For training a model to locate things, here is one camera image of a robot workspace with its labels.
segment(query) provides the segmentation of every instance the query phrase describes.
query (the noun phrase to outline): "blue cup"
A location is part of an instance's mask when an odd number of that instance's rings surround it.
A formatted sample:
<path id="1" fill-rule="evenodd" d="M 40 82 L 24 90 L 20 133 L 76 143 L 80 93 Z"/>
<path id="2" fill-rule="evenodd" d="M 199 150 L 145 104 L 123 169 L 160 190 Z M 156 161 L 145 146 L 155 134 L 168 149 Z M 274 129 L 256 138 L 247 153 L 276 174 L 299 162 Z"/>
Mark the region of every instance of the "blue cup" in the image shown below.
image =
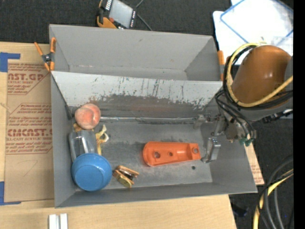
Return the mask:
<path id="1" fill-rule="evenodd" d="M 93 192 L 108 185 L 112 169 L 106 158 L 96 153 L 78 156 L 71 167 L 74 182 L 83 190 Z"/>

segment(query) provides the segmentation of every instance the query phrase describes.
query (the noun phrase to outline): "pink ball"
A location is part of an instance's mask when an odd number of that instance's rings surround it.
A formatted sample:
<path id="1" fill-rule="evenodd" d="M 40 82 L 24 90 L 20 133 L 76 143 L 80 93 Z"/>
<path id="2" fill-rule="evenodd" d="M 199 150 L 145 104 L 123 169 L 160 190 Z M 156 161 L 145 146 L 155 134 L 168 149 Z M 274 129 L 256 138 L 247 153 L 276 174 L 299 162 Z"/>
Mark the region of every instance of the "pink ball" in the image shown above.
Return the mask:
<path id="1" fill-rule="evenodd" d="M 85 130 L 93 129 L 97 126 L 101 118 L 101 111 L 94 104 L 85 104 L 75 111 L 76 123 Z"/>

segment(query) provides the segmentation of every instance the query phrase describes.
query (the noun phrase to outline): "blue tape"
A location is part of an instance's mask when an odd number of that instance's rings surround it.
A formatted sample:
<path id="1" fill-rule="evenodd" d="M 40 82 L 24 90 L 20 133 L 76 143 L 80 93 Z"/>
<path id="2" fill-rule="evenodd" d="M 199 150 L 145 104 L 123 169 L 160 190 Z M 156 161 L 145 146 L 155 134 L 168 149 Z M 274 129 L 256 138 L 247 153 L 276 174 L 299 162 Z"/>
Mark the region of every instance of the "blue tape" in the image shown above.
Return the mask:
<path id="1" fill-rule="evenodd" d="M 0 206 L 1 205 L 9 205 L 9 204 L 19 204 L 20 202 L 9 202 L 4 203 L 4 181 L 0 182 Z"/>
<path id="2" fill-rule="evenodd" d="M 8 59 L 20 59 L 20 53 L 0 52 L 0 72 L 8 71 Z"/>

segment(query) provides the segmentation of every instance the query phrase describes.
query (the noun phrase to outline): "yellow cable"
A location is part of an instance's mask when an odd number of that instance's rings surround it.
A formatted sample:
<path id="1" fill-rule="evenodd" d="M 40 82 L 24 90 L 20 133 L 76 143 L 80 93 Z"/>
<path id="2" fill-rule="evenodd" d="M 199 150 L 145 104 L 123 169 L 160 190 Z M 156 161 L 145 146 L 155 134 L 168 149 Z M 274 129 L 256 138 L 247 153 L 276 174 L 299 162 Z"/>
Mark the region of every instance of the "yellow cable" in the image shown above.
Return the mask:
<path id="1" fill-rule="evenodd" d="M 262 99 L 255 101 L 253 103 L 243 103 L 240 102 L 236 96 L 233 93 L 233 90 L 231 88 L 231 85 L 233 83 L 232 80 L 232 76 L 231 76 L 231 67 L 232 67 L 232 63 L 233 60 L 235 59 L 235 57 L 237 56 L 237 54 L 243 50 L 244 48 L 248 47 L 248 46 L 259 46 L 258 43 L 246 43 L 242 46 L 240 46 L 232 55 L 232 57 L 230 58 L 230 61 L 228 63 L 228 69 L 227 69 L 227 75 L 226 75 L 226 80 L 227 80 L 227 88 L 228 88 L 228 92 L 231 96 L 231 98 L 234 100 L 234 102 L 237 103 L 237 105 L 241 106 L 241 107 L 253 107 L 253 106 L 257 106 L 259 104 L 263 104 L 266 101 L 268 101 L 269 99 L 271 99 L 272 97 L 274 97 L 276 94 L 278 94 L 281 90 L 283 90 L 285 87 L 287 87 L 292 81 L 293 81 L 293 75 L 290 76 L 282 85 L 280 85 L 278 88 L 276 88 L 273 92 L 271 92 L 270 94 L 268 94 L 266 97 L 263 97 Z"/>
<path id="2" fill-rule="evenodd" d="M 280 185 L 283 181 L 287 180 L 288 178 L 290 178 L 291 176 L 293 176 L 293 173 L 289 176 L 287 176 L 286 178 L 272 184 L 269 188 L 268 188 L 268 196 L 272 193 L 272 191 L 278 186 Z M 259 206 L 260 208 L 262 209 L 263 208 L 263 205 L 264 205 L 264 195 L 262 194 L 262 196 L 260 197 L 260 200 L 259 200 Z M 258 206 L 256 206 L 256 209 L 255 209 L 255 213 L 254 213 L 254 217 L 253 217 L 253 229 L 258 229 L 258 221 L 259 221 L 259 209 L 258 209 Z"/>

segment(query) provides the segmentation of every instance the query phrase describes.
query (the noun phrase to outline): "orange plastic part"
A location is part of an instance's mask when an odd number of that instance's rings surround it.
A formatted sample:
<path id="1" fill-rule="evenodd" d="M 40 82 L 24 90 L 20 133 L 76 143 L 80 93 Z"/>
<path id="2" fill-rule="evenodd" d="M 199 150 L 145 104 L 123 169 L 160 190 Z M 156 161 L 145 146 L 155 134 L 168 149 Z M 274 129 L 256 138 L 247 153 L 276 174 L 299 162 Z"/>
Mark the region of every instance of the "orange plastic part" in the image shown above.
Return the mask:
<path id="1" fill-rule="evenodd" d="M 201 159 L 197 143 L 148 142 L 143 149 L 143 158 L 149 166 Z"/>

